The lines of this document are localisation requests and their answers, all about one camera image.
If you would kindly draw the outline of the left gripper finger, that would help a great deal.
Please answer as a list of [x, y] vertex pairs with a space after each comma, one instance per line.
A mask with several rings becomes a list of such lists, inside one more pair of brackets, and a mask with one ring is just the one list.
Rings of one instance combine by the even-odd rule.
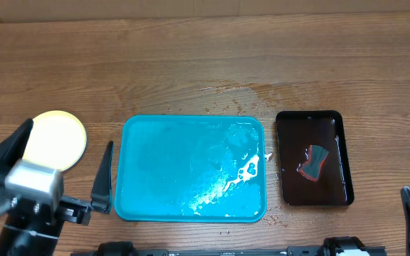
[[0, 143], [0, 174], [7, 174], [23, 156], [33, 120], [28, 118], [16, 131]]
[[103, 154], [91, 191], [91, 206], [94, 211], [109, 214], [112, 208], [112, 156], [114, 142], [109, 141]]

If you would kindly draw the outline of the yellow plate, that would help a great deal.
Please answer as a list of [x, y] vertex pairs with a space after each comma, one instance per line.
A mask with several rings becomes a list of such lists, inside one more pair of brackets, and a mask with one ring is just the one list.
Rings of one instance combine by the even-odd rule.
[[23, 159], [66, 171], [82, 157], [87, 146], [83, 123], [69, 112], [52, 110], [33, 118]]

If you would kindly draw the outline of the orange sponge with green pad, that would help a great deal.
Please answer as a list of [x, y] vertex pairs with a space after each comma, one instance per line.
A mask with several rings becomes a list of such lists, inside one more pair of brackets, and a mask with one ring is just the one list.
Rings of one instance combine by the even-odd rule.
[[322, 166], [329, 151], [319, 145], [310, 145], [305, 150], [306, 160], [299, 165], [297, 172], [306, 179], [317, 182], [322, 171]]

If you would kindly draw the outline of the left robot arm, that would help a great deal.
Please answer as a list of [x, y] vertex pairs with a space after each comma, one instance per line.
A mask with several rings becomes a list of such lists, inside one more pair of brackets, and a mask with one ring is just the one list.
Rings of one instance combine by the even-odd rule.
[[27, 119], [0, 143], [0, 255], [52, 255], [66, 222], [87, 225], [93, 211], [112, 208], [111, 166], [114, 144], [108, 142], [90, 201], [64, 194], [61, 171], [22, 158], [33, 120]]

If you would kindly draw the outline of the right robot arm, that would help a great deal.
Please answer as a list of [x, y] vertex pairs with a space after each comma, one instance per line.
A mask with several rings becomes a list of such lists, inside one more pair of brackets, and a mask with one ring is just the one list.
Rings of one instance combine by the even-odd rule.
[[[400, 190], [406, 220], [406, 256], [410, 256], [410, 188]], [[326, 238], [315, 255], [321, 256], [387, 256], [385, 247], [367, 247], [357, 237]]]

